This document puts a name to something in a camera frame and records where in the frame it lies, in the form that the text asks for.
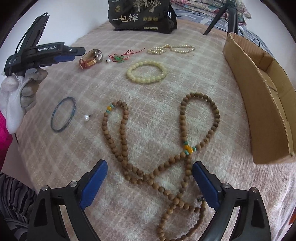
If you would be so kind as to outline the striped sleeve forearm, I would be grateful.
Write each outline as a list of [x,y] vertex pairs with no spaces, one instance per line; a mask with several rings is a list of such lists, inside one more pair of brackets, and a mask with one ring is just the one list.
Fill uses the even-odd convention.
[[34,190],[1,172],[1,240],[27,240],[36,198]]

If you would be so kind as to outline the white gloved left hand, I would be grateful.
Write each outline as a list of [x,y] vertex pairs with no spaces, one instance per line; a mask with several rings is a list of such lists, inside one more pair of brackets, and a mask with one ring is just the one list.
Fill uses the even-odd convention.
[[35,106],[37,90],[47,75],[45,69],[33,68],[25,76],[13,73],[1,82],[1,114],[9,134],[18,130],[25,114]]

